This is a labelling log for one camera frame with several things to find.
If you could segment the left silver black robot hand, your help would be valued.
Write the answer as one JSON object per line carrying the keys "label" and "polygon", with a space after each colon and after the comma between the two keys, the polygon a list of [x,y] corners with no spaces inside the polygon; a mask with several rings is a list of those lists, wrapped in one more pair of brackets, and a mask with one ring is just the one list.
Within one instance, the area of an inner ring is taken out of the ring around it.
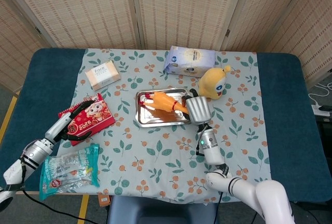
{"label": "left silver black robot hand", "polygon": [[68,134],[68,126],[72,120],[75,119],[83,110],[87,109],[93,100],[84,101],[79,104],[72,112],[65,113],[46,133],[45,138],[49,141],[56,143],[61,139],[69,141],[78,141],[81,142],[88,138],[91,135],[91,131],[87,132],[82,136],[75,136]]}

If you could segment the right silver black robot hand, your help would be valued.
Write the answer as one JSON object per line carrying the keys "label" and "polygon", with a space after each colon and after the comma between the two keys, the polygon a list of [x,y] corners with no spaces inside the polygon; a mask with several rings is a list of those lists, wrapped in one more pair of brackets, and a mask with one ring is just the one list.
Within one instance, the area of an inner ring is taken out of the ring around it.
{"label": "right silver black robot hand", "polygon": [[184,117],[196,126],[208,124],[212,117],[207,98],[200,96],[194,88],[189,92],[192,95],[182,96],[182,106],[188,111],[188,113],[183,112]]}

